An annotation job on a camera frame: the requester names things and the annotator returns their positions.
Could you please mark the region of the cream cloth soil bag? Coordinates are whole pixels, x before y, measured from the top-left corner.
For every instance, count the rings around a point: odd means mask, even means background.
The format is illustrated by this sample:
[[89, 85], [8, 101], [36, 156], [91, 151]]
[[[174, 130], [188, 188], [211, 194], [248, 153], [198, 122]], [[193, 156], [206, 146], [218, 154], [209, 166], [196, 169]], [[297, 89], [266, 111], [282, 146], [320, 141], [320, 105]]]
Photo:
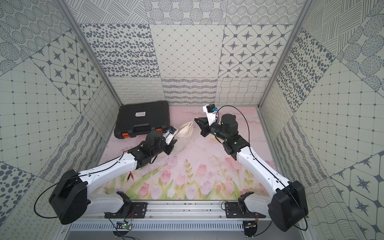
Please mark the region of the cream cloth soil bag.
[[178, 133], [175, 136], [175, 139], [177, 140], [177, 142], [174, 145], [174, 149], [171, 153], [171, 156], [176, 156], [189, 143], [193, 135], [193, 130], [194, 130], [194, 126], [192, 121], [187, 122], [181, 126], [181, 128], [179, 129]]

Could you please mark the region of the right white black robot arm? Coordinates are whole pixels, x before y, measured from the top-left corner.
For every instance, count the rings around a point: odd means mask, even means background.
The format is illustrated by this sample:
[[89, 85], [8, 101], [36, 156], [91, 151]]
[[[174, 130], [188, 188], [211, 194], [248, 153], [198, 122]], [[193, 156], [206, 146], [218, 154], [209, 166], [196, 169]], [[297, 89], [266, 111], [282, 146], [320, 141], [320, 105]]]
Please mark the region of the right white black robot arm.
[[269, 217], [272, 223], [283, 232], [305, 220], [308, 205], [305, 188], [299, 181], [291, 182], [269, 166], [251, 147], [238, 131], [236, 116], [219, 116], [214, 104], [203, 106], [205, 117], [195, 118], [201, 135], [214, 136], [224, 147], [225, 152], [236, 162], [251, 172], [264, 186], [268, 197], [257, 197], [254, 192], [246, 192], [238, 198], [238, 209], [243, 216], [261, 214]]

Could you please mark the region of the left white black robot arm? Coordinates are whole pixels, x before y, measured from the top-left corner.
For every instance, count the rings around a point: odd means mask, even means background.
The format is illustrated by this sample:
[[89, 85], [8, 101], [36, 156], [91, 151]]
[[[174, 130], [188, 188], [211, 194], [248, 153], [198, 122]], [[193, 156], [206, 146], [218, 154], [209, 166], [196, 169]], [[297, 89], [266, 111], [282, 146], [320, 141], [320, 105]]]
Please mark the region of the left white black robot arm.
[[77, 173], [65, 172], [58, 183], [51, 186], [49, 203], [62, 225], [68, 225], [83, 215], [106, 213], [120, 214], [131, 204], [123, 192], [112, 195], [93, 195], [103, 184], [152, 164], [161, 153], [169, 155], [177, 142], [178, 130], [170, 127], [165, 133], [151, 131], [138, 146], [124, 151], [118, 158]]

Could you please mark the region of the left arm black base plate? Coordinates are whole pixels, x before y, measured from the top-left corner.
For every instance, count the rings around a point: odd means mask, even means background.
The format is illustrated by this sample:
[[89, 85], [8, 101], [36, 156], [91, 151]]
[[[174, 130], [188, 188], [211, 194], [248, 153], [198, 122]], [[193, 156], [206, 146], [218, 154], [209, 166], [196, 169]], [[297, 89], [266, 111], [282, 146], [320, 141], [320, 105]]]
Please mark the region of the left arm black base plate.
[[132, 202], [124, 203], [115, 213], [105, 213], [105, 219], [144, 219], [148, 203]]

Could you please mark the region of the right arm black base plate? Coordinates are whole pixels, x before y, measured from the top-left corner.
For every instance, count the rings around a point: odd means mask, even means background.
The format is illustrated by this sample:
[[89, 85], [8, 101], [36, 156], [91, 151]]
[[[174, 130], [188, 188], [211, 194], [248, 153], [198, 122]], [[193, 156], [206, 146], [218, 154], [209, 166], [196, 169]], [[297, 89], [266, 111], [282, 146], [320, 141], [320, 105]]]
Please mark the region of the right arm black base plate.
[[255, 219], [258, 216], [261, 219], [265, 219], [266, 216], [259, 213], [243, 213], [238, 206], [238, 202], [228, 202], [223, 201], [221, 203], [221, 208], [226, 212], [227, 219], [235, 218], [245, 218], [245, 219]]

